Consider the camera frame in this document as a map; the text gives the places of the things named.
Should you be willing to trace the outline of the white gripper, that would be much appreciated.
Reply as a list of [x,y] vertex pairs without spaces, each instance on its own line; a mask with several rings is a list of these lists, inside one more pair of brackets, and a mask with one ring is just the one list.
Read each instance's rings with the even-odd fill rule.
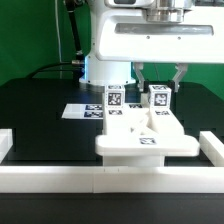
[[110,9],[98,22],[96,56],[134,62],[142,93],[148,91],[142,62],[177,63],[169,82],[177,92],[186,63],[224,64],[224,7],[196,7],[181,23],[150,22],[141,9]]

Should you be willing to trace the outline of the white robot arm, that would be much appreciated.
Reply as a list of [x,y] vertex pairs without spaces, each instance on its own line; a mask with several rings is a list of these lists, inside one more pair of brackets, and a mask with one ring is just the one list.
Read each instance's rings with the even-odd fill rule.
[[91,50],[84,80],[129,84],[145,62],[175,63],[175,88],[188,66],[224,64],[224,0],[84,0]]

